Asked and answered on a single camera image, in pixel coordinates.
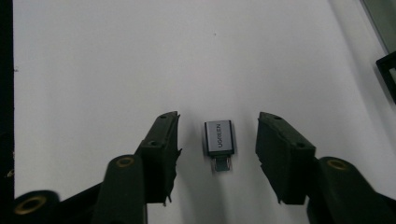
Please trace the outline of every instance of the white table surface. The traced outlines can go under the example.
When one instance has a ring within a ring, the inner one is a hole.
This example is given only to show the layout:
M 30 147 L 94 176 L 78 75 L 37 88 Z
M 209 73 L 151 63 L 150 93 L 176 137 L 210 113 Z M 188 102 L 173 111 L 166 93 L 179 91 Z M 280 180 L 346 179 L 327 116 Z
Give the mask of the white table surface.
M 260 168 L 260 111 L 396 198 L 396 106 L 375 69 L 387 53 L 358 0 L 14 0 L 14 40 L 16 196 L 101 182 L 177 110 L 173 202 L 149 205 L 149 223 L 308 223 Z M 221 175 L 201 144 L 216 119 L 237 141 Z

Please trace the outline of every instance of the usb adapter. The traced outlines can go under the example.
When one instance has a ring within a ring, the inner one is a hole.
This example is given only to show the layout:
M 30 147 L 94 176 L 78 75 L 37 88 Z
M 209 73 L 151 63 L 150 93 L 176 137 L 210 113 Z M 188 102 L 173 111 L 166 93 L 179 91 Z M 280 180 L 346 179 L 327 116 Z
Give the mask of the usb adapter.
M 234 154 L 233 128 L 230 120 L 205 122 L 206 153 L 217 172 L 229 171 Z

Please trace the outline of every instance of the ugreen logo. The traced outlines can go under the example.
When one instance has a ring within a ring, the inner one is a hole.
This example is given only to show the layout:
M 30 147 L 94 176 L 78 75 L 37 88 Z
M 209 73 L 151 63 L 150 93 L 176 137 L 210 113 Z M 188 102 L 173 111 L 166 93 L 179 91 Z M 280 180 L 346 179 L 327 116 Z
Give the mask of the ugreen logo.
M 216 131 L 218 132 L 218 147 L 222 147 L 222 139 L 221 139 L 221 126 L 217 124 Z

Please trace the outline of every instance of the screw hole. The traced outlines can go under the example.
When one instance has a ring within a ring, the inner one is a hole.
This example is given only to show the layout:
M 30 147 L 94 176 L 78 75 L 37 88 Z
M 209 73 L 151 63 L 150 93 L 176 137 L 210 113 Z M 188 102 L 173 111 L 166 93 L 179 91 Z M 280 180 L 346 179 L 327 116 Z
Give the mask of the screw hole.
M 346 170 L 347 169 L 347 165 L 343 161 L 329 160 L 329 161 L 327 161 L 327 164 L 337 170 Z
M 158 146 L 158 142 L 156 142 L 156 141 L 150 141 L 150 142 L 148 142 L 148 144 L 149 145 L 151 145 L 151 146 Z
M 35 210 L 39 209 L 41 206 L 43 206 L 46 201 L 47 198 L 42 195 L 32 197 L 18 204 L 18 206 L 14 210 L 14 213 L 17 215 L 26 215 L 32 213 Z
M 131 157 L 124 157 L 117 160 L 117 165 L 121 168 L 130 166 L 134 163 L 134 158 Z

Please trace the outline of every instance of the black plastic part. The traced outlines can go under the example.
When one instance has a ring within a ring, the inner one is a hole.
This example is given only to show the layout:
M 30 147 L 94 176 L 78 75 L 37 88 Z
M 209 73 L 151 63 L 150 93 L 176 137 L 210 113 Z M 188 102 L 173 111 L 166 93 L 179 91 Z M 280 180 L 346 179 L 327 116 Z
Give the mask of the black plastic part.
M 32 191 L 17 198 L 7 212 L 5 223 L 48 224 L 59 223 L 55 208 L 58 194 L 49 190 Z
M 57 214 L 62 223 L 90 223 L 101 186 L 97 184 L 59 203 Z
M 334 224 L 326 203 L 317 203 L 310 199 L 306 213 L 310 224 Z
M 14 49 L 12 0 L 0 1 L 0 218 L 14 201 Z
M 396 201 L 385 195 L 382 194 L 379 195 L 381 196 L 382 200 L 384 200 L 384 202 L 387 204 L 387 206 L 390 208 L 390 210 L 392 210 L 393 215 L 396 216 Z
M 321 158 L 316 180 L 335 223 L 396 223 L 386 203 L 349 162 Z
M 91 223 L 145 223 L 144 195 L 140 158 L 134 155 L 115 158 L 107 166 Z
M 165 203 L 176 178 L 177 112 L 160 115 L 142 141 L 135 155 L 143 161 L 146 203 Z
M 256 154 L 279 201 L 304 204 L 315 150 L 281 117 L 260 113 Z
M 390 69 L 396 69 L 396 51 L 376 61 L 376 66 L 388 87 L 390 96 L 396 104 L 396 80 L 389 71 Z

